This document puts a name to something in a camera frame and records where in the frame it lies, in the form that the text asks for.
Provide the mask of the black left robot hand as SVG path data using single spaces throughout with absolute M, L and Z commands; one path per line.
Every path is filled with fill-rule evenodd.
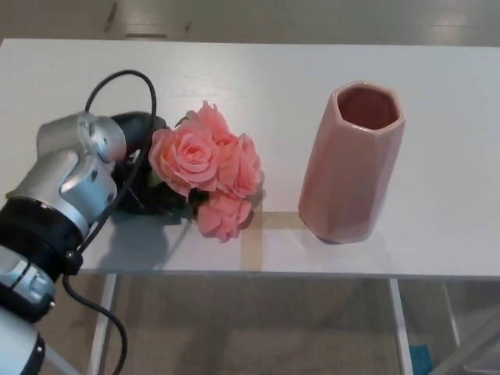
M 139 159 L 145 137 L 150 136 L 153 130 L 166 129 L 166 121 L 159 116 L 152 118 L 147 112 L 127 112 L 115 115 L 112 119 L 120 126 L 127 141 L 127 156 L 116 163 L 112 172 L 119 191 L 123 190 L 130 174 L 137 171 L 117 209 L 142 216 L 179 216 L 186 206 L 185 198 L 162 180 L 152 186 L 152 167 L 148 157 Z

